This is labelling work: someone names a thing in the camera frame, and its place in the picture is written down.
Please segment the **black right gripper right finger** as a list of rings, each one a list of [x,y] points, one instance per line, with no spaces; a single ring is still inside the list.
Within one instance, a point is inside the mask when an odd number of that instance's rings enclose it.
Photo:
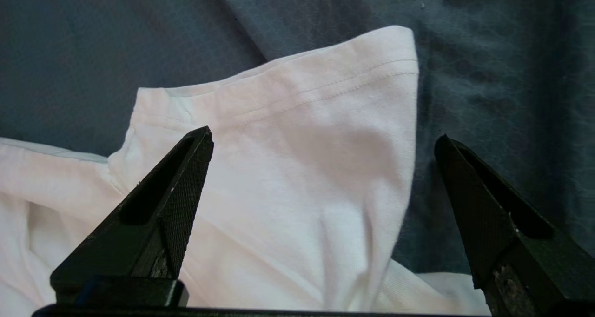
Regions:
[[[494,317],[592,317],[595,261],[463,143],[434,156],[473,284]]]

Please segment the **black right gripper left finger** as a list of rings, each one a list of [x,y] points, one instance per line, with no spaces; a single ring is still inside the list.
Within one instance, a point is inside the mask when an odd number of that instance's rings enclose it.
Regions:
[[[181,264],[213,152],[210,128],[187,133],[53,271],[57,304],[187,305]]]

